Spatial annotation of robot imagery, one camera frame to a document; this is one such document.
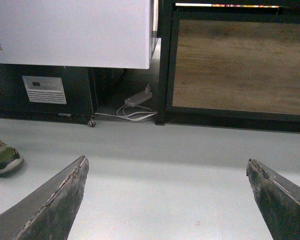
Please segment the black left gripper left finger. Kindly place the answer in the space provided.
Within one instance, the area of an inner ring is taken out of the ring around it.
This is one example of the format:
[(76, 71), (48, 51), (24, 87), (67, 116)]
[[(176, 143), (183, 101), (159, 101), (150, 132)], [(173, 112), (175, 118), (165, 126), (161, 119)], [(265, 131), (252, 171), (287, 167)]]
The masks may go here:
[(66, 240), (84, 198), (89, 160), (80, 156), (0, 214), (0, 240)]

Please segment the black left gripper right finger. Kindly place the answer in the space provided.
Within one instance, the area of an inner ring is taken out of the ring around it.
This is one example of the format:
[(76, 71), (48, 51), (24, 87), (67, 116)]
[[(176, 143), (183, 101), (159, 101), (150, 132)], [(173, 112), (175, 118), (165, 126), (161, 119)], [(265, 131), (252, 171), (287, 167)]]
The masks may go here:
[(256, 159), (246, 176), (272, 238), (300, 240), (300, 187)]

